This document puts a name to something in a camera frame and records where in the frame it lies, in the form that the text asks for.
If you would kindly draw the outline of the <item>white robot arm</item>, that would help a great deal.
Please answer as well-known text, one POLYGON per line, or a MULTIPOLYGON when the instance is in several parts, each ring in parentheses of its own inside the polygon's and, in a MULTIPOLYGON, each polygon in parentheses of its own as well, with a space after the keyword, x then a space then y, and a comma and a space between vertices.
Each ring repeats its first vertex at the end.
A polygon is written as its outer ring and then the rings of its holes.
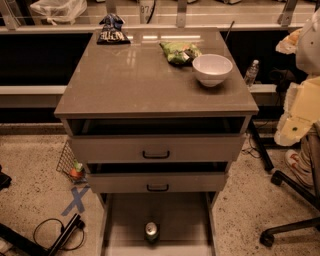
POLYGON ((314 12, 302 29, 286 36, 276 46, 284 54, 295 54, 296 66, 307 74, 301 84, 292 82, 287 89, 284 113, 274 140, 291 146, 304 137, 320 120, 320 9, 314 12))

